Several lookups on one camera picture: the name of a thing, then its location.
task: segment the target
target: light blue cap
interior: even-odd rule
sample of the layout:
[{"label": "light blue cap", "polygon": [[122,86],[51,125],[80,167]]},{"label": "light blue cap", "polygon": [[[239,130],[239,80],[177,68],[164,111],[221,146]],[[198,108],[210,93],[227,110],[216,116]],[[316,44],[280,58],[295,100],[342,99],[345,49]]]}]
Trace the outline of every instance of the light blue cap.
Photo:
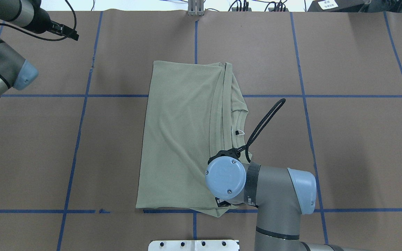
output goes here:
[{"label": "light blue cap", "polygon": [[314,213],[316,208],[317,185],[312,173],[304,170],[287,169],[297,194],[302,214]]},{"label": "light blue cap", "polygon": [[26,88],[35,78],[38,77],[38,70],[27,60],[24,61],[23,66],[21,67],[20,72],[18,73],[18,77],[16,78],[15,84],[13,88],[18,91]]},{"label": "light blue cap", "polygon": [[208,165],[205,182],[215,197],[229,200],[244,189],[246,170],[239,160],[222,156]]}]

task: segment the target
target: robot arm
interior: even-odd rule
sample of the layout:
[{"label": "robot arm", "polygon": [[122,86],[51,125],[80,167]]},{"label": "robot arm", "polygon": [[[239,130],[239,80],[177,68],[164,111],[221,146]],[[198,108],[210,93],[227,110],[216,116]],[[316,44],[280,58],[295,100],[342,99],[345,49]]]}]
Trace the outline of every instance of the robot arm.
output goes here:
[{"label": "robot arm", "polygon": [[299,241],[300,216],[316,206],[316,180],[309,172],[222,156],[210,162],[205,178],[215,197],[258,208],[255,251],[362,251]]},{"label": "robot arm", "polygon": [[[78,40],[75,27],[69,28],[50,19],[40,8],[41,0],[0,0],[0,19],[34,33],[51,33],[64,36],[60,39]],[[38,76],[37,69],[0,39],[0,97],[11,87],[22,90]]]}]

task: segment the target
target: white mounting bracket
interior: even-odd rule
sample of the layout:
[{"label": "white mounting bracket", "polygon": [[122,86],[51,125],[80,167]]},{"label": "white mounting bracket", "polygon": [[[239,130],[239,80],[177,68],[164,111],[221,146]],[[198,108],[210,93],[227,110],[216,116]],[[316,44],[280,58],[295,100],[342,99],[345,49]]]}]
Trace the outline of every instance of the white mounting bracket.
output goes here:
[{"label": "white mounting bracket", "polygon": [[237,240],[152,241],[148,251],[239,251]]},{"label": "white mounting bracket", "polygon": [[188,0],[189,16],[204,16],[204,0]]}]

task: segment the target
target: green cloth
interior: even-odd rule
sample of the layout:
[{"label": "green cloth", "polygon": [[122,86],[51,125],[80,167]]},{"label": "green cloth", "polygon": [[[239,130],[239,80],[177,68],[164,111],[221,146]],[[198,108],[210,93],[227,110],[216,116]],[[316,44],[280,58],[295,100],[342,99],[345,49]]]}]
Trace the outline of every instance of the green cloth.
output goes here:
[{"label": "green cloth", "polygon": [[218,151],[245,144],[235,131],[244,131],[247,113],[230,63],[155,61],[136,208],[191,208],[216,217],[236,208],[217,207],[204,173]]}]

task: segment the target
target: white sticker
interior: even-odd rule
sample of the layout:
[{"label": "white sticker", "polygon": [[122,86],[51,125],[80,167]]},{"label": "white sticker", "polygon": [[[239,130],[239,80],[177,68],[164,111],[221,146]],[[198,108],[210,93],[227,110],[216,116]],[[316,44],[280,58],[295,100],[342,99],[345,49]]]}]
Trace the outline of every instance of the white sticker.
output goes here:
[{"label": "white sticker", "polygon": [[318,2],[318,3],[320,5],[320,8],[322,8],[322,9],[332,9],[332,8],[339,7],[339,5],[337,5],[336,1],[334,1],[334,0],[325,0],[325,1]]}]

